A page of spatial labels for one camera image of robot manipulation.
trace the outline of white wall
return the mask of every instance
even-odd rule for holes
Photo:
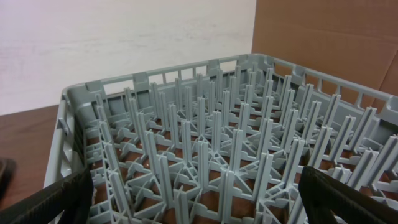
[[[66,86],[251,51],[255,0],[0,0],[0,115]]]

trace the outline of gray plastic dish rack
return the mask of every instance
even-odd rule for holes
[[[361,108],[364,95],[384,107]],[[89,166],[95,224],[307,223],[298,180],[312,166],[397,210],[397,110],[396,96],[261,54],[82,83],[62,92],[45,186]],[[235,200],[252,212],[235,215]]]

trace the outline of brown table surface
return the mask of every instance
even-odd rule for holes
[[[0,116],[0,157],[16,170],[0,200],[0,210],[43,188],[58,105]]]

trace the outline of brown cardboard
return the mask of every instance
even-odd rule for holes
[[[398,1],[257,1],[254,53],[398,95],[397,51]],[[354,103],[357,95],[343,89],[342,99]]]

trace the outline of black plastic object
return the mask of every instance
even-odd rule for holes
[[[12,159],[0,159],[0,200],[7,189],[15,167],[15,161]]]
[[[93,196],[88,169],[76,172],[0,212],[1,223],[86,223]]]
[[[349,224],[397,223],[398,212],[306,166],[298,185],[310,224],[337,223],[333,211]]]

